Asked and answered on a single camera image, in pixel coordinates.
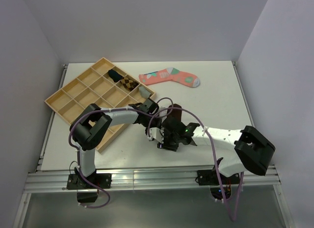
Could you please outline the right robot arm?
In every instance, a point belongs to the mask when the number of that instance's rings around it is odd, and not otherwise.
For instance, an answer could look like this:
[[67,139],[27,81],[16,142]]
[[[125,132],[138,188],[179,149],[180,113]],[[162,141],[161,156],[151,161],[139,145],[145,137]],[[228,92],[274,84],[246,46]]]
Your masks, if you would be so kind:
[[230,176],[242,171],[266,175],[275,146],[253,126],[240,130],[226,130],[201,126],[199,123],[184,125],[173,116],[161,124],[162,148],[175,151],[179,144],[214,146],[231,152],[229,157],[217,158],[218,168],[212,172],[216,183],[224,183]]

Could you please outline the grey sock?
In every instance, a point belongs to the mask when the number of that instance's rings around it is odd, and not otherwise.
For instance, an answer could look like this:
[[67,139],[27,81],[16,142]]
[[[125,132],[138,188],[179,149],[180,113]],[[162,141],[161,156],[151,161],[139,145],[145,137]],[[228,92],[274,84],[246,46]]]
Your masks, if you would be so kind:
[[140,93],[141,97],[144,98],[144,99],[147,99],[147,98],[149,98],[151,96],[151,93],[143,86],[140,86],[138,88],[138,90],[139,90],[139,93]]

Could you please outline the brown striped sock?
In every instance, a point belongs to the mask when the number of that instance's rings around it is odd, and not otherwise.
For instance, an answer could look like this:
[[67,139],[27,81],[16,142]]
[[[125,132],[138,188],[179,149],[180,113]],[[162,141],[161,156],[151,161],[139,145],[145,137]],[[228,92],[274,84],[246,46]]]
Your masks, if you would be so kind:
[[178,105],[178,104],[174,104],[173,107],[176,108],[176,109],[169,109],[167,111],[167,118],[173,117],[177,121],[181,122],[181,119],[182,119],[181,108],[182,107],[180,105]]

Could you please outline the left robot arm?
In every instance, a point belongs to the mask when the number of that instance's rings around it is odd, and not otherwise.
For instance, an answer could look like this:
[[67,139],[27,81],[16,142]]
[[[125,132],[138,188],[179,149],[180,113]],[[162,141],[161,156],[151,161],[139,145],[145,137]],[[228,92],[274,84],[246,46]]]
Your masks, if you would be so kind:
[[78,183],[83,188],[91,188],[97,183],[95,151],[110,127],[140,124],[147,128],[149,123],[155,122],[152,116],[158,110],[158,104],[150,98],[143,103],[111,109],[90,104],[70,126],[68,138],[69,145],[77,152],[75,174]]

